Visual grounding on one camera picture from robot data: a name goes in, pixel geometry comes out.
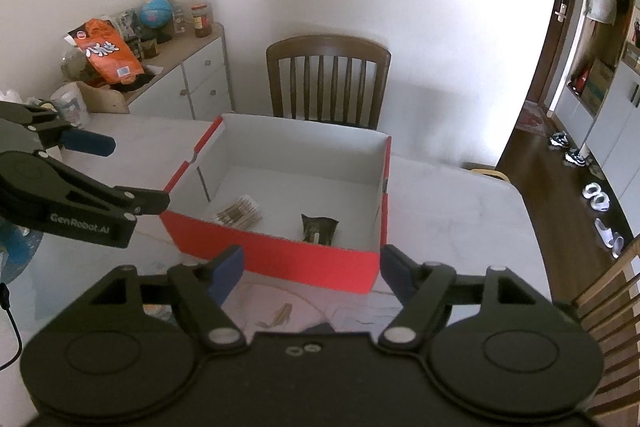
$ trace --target bundle of cotton swabs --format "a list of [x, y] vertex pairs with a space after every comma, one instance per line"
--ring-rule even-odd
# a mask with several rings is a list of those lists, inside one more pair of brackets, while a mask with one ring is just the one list
[[230, 207], [214, 214], [212, 222], [230, 229], [246, 230], [262, 219], [260, 207], [249, 196], [240, 196]]

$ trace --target rug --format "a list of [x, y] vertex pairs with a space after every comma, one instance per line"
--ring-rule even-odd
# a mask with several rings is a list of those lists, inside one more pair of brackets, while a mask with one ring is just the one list
[[553, 134], [553, 127], [548, 121], [544, 110], [537, 103], [529, 102], [529, 100], [524, 102], [516, 123], [516, 129], [545, 138]]

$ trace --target hanging bag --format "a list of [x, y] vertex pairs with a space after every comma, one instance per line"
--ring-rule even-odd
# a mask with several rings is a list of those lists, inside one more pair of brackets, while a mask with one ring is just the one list
[[615, 0], [587, 0], [587, 17], [603, 24], [616, 22]]

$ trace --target black cable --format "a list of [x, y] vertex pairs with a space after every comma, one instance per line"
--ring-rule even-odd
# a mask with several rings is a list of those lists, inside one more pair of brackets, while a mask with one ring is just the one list
[[18, 339], [18, 351], [15, 353], [14, 357], [9, 360], [9, 362], [0, 365], [0, 371], [2, 371], [18, 360], [22, 354], [22, 338], [20, 337], [20, 331], [18, 331], [18, 326], [15, 323], [14, 316], [9, 309], [9, 288], [7, 288], [4, 283], [0, 283], [0, 308], [6, 311], [6, 314], [9, 315], [11, 325], [14, 327], [15, 338]]

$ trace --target red box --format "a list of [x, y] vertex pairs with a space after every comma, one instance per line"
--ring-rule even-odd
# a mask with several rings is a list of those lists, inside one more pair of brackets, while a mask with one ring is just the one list
[[[172, 204], [161, 219], [183, 253], [209, 260], [241, 245], [249, 271], [368, 293], [386, 243], [390, 147], [377, 131], [226, 114], [165, 188]], [[251, 231], [207, 221], [244, 194], [263, 214]], [[337, 219], [333, 246], [299, 241], [300, 214]]]

